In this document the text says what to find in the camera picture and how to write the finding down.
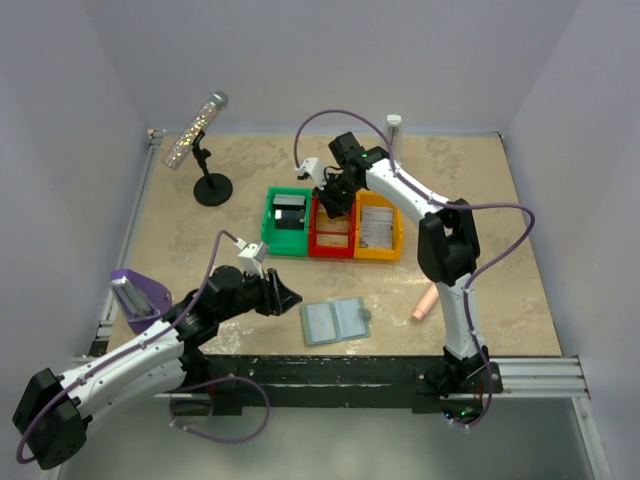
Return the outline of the black VIP card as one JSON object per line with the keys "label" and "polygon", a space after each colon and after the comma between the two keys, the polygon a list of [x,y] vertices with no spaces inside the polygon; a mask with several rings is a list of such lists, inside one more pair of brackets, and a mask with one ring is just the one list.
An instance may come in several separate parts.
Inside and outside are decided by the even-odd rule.
{"label": "black VIP card", "polygon": [[304,210],[275,209],[274,227],[279,230],[303,230],[305,217]]}

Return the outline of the teal leather card holder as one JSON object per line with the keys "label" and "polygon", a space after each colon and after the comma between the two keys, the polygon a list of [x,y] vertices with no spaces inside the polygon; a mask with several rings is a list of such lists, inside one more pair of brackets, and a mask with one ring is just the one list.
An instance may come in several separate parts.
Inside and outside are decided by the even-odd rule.
{"label": "teal leather card holder", "polygon": [[370,336],[371,312],[362,297],[303,304],[300,318],[307,346],[335,344]]}

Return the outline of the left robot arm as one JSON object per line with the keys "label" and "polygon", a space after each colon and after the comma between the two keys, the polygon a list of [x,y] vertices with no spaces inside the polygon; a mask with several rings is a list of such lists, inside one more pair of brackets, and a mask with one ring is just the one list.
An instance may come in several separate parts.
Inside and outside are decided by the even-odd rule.
{"label": "left robot arm", "polygon": [[84,446],[99,415],[137,397],[201,389],[208,369],[199,348],[223,322],[249,312],[281,316],[301,301],[273,268],[260,274],[216,268],[198,289],[110,353],[61,374],[49,368],[35,373],[12,417],[21,435],[17,462],[53,469]]}

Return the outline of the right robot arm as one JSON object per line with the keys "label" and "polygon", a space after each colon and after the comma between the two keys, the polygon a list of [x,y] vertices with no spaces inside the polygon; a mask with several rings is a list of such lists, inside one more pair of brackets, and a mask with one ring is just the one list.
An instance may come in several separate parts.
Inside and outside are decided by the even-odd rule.
{"label": "right robot arm", "polygon": [[392,160],[389,151],[367,150],[350,132],[331,141],[329,149],[338,163],[336,172],[330,173],[317,158],[307,158],[298,176],[313,179],[314,195],[331,217],[347,213],[356,194],[368,190],[416,226],[417,263],[436,286],[443,311],[445,378],[455,391],[469,391],[479,383],[488,362],[484,337],[473,319],[476,305],[471,282],[480,246],[469,205],[427,189]]}

